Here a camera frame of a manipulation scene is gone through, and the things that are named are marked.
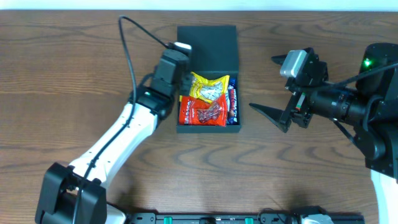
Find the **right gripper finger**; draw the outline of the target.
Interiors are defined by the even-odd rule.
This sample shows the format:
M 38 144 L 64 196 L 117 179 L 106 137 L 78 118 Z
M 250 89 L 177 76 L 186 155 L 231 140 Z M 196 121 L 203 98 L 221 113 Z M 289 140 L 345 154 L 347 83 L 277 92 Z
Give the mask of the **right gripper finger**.
M 278 64 L 278 65 L 282 65 L 286 59 L 287 55 L 276 55 L 276 56 L 272 56 L 271 60 Z
M 272 124 L 277 126 L 283 133 L 289 130 L 291 124 L 290 113 L 286 110 L 271 108 L 256 103 L 250 103 L 249 106 L 264 115 Z

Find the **yellow sunflower seeds bag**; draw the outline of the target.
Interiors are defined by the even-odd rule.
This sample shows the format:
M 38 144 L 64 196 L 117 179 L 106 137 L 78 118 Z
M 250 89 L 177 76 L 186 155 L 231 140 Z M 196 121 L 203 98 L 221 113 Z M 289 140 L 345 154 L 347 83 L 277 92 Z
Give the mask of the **yellow sunflower seeds bag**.
M 209 80 L 194 72 L 192 72 L 191 75 L 192 85 L 190 87 L 189 96 L 193 98 L 202 100 L 206 103 L 212 103 L 227 92 L 229 75 L 214 80 Z

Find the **red snack bag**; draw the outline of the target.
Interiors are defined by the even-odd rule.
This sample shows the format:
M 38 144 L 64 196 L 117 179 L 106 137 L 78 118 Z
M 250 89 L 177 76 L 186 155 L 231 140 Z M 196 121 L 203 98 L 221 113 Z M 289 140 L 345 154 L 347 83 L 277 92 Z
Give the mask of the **red snack bag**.
M 226 126 L 228 104 L 222 94 L 212 103 L 192 96 L 180 97 L 179 125 Z

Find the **black gift box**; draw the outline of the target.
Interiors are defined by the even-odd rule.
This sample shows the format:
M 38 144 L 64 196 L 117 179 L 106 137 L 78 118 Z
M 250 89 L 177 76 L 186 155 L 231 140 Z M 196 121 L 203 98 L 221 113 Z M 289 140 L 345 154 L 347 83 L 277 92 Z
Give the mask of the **black gift box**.
M 193 72 L 210 80 L 229 75 L 239 90 L 236 26 L 178 26 L 177 40 L 192 46 L 190 68 Z

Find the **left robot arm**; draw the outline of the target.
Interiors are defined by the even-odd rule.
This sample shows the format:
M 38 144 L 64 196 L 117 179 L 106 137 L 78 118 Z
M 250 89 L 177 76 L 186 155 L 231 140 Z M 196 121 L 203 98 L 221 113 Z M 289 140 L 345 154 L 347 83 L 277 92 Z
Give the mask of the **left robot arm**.
M 164 50 L 149 86 L 140 86 L 116 122 L 68 166 L 52 164 L 42 182 L 36 223 L 126 223 L 127 214 L 106 191 L 136 147 L 170 113 L 176 89 L 190 78 L 192 48 L 176 42 Z

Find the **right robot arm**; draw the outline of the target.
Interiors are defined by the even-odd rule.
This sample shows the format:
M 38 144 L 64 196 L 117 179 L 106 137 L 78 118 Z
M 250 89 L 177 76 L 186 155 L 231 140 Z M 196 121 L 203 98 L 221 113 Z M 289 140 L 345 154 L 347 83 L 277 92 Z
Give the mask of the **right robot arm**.
M 397 45 L 366 47 L 356 76 L 332 83 L 311 47 L 273 56 L 292 96 L 284 110 L 250 103 L 282 132 L 307 128 L 314 115 L 330 119 L 365 157 L 380 223 L 397 223 Z

